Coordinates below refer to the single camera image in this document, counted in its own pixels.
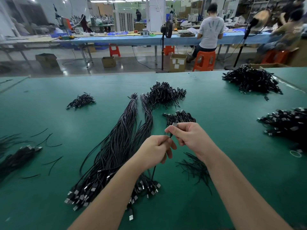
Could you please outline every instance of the rubber band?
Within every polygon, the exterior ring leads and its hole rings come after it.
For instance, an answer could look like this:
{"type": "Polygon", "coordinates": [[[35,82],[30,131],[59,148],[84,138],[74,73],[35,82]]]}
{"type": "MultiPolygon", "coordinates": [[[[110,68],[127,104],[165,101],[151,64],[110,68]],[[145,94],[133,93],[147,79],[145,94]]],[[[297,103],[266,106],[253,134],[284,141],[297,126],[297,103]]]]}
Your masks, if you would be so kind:
{"type": "Polygon", "coordinates": [[[295,157],[298,157],[298,158],[302,157],[302,154],[300,154],[300,153],[299,153],[299,152],[297,152],[297,151],[293,151],[293,150],[291,150],[291,151],[290,151],[290,154],[291,154],[292,156],[295,156],[295,157]]]}

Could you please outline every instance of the hand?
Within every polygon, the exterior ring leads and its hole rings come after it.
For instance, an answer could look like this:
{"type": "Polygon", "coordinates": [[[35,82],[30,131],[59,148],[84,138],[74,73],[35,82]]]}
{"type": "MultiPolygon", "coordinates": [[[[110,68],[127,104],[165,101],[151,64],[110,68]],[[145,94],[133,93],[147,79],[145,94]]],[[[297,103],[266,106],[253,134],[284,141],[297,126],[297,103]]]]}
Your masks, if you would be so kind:
{"type": "Polygon", "coordinates": [[[178,123],[177,127],[170,125],[165,129],[165,132],[176,136],[180,146],[188,146],[204,163],[208,151],[218,150],[218,147],[198,123],[178,123]]]}
{"type": "Polygon", "coordinates": [[[140,149],[132,157],[142,167],[142,172],[157,165],[164,164],[166,155],[173,157],[172,149],[177,149],[174,141],[168,135],[152,135],[140,146],[140,149]]]}

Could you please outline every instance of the orange plastic stool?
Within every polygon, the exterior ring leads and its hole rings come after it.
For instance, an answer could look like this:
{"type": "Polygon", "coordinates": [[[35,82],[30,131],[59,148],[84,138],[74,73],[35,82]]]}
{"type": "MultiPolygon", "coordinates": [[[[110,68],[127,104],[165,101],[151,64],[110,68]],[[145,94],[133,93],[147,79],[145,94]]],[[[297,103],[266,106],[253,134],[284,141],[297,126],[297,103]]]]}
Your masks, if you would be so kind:
{"type": "Polygon", "coordinates": [[[274,64],[280,63],[284,64],[287,61],[289,55],[289,51],[276,51],[276,50],[269,50],[265,57],[262,60],[262,64],[274,64]]]}
{"type": "Polygon", "coordinates": [[[163,51],[164,55],[168,55],[170,52],[175,53],[175,46],[165,46],[163,51]]]}
{"type": "Polygon", "coordinates": [[[112,46],[109,47],[110,56],[118,55],[118,57],[120,57],[120,52],[119,52],[118,46],[115,46],[115,47],[116,47],[115,50],[112,50],[112,46]]]}
{"type": "Polygon", "coordinates": [[[199,51],[197,53],[197,57],[195,60],[195,64],[193,67],[193,72],[195,69],[199,71],[213,71],[213,66],[215,62],[215,51],[199,51]]]}

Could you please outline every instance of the label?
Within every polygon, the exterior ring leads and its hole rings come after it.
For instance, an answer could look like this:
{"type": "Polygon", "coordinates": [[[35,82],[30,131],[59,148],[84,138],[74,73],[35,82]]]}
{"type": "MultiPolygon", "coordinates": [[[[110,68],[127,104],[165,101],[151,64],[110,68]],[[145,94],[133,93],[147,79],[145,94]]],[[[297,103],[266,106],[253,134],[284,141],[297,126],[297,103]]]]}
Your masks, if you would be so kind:
{"type": "Polygon", "coordinates": [[[183,59],[178,59],[178,63],[179,63],[179,64],[185,64],[185,60],[183,60],[183,59]]]}

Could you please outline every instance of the concrete floor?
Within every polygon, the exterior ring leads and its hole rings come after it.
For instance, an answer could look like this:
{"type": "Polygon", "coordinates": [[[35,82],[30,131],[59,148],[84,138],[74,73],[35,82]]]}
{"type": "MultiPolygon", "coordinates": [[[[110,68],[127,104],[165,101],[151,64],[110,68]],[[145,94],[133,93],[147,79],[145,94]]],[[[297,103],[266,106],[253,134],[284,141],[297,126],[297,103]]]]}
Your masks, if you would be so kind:
{"type": "MultiPolygon", "coordinates": [[[[119,47],[121,57],[116,58],[116,67],[104,68],[102,65],[101,58],[104,56],[110,56],[109,50],[97,50],[91,53],[93,58],[93,64],[86,68],[84,61],[82,60],[82,55],[80,51],[74,51],[71,49],[37,49],[37,50],[26,50],[24,51],[27,59],[30,61],[33,70],[30,69],[29,65],[25,62],[24,58],[19,52],[12,52],[10,56],[13,58],[14,62],[10,62],[8,57],[3,51],[0,51],[0,62],[2,64],[9,66],[11,71],[9,73],[2,73],[2,77],[10,76],[28,76],[32,77],[55,77],[55,76],[80,76],[88,74],[120,74],[120,73],[152,73],[155,72],[157,68],[161,68],[161,48],[158,47],[158,65],[155,65],[154,57],[154,46],[143,47],[143,46],[121,46],[119,47]],[[57,57],[59,63],[59,68],[44,70],[39,62],[35,60],[35,55],[41,53],[52,53],[57,57]]],[[[239,48],[234,51],[234,48],[230,47],[228,52],[228,57],[223,60],[226,51],[226,46],[222,46],[220,56],[215,61],[214,70],[224,69],[225,65],[233,65],[239,48]]],[[[175,53],[178,54],[191,54],[193,49],[188,46],[177,46],[175,53]]],[[[254,57],[256,52],[255,48],[245,47],[243,48],[242,54],[240,56],[238,65],[246,63],[247,58],[254,57]]],[[[164,56],[164,68],[169,67],[170,55],[164,56]]],[[[193,69],[194,62],[186,65],[186,71],[191,71],[193,69]]]]}

